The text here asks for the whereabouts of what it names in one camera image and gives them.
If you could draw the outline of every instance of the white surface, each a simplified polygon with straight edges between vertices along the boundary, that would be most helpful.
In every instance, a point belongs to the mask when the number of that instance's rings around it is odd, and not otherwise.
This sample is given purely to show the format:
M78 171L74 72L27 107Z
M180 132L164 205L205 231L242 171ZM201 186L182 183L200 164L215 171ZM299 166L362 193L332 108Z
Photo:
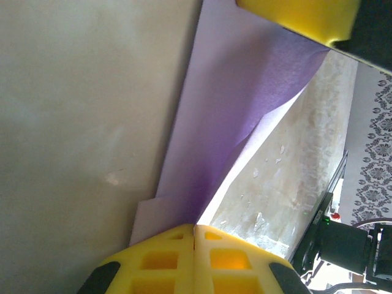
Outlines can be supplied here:
M198 0L0 3L0 292L75 293L127 246Z

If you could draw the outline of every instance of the yellow foam block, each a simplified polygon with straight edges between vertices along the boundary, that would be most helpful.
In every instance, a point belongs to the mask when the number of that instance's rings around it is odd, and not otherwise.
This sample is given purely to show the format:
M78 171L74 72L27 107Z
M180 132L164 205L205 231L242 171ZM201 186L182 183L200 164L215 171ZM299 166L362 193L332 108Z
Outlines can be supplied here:
M267 20L331 46L348 40L361 0L236 0Z
M194 225L182 225L106 259L120 268L105 294L193 293Z
M195 228L195 294L283 294L270 263L288 261L215 228Z
M288 261L215 228L182 225L107 258L78 294L283 294L270 269L277 263L292 271Z

